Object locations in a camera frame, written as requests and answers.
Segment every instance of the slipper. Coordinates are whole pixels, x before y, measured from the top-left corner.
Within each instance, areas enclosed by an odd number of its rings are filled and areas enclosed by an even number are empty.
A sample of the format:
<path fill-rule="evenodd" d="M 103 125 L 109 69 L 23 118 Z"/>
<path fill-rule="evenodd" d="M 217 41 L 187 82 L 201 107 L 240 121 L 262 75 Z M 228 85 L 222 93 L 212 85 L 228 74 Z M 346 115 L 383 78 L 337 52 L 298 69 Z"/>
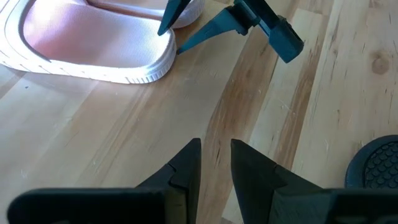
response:
<path fill-rule="evenodd" d="M 6 0 L 0 50 L 9 60 L 2 62 L 28 72 L 149 83 L 164 76 L 175 58 L 174 33 L 158 36 L 159 26 L 85 0 Z"/>
<path fill-rule="evenodd" d="M 88 0 L 88 3 L 125 14 L 162 20 L 168 0 Z M 186 8 L 174 22 L 172 28 L 190 25 L 198 19 L 205 8 L 205 0 L 190 0 Z"/>
<path fill-rule="evenodd" d="M 398 189 L 398 136 L 384 136 L 365 145 L 350 162 L 347 188 Z"/>

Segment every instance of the wooden table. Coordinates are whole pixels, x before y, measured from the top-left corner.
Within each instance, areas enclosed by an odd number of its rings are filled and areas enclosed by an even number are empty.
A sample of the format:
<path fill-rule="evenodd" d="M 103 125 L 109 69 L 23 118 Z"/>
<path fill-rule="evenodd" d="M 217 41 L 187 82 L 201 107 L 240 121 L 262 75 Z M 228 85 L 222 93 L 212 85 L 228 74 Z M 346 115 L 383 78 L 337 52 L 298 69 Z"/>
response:
<path fill-rule="evenodd" d="M 342 187 L 363 144 L 398 132 L 398 2 L 267 2 L 305 40 L 288 65 L 255 28 L 185 52 L 148 85 L 0 67 L 0 222 L 28 189 L 134 187 L 195 137 L 203 148 L 198 223 L 242 223 L 231 138 L 322 187 Z M 176 31 L 178 44 L 224 3 L 209 0 L 199 21 Z"/>

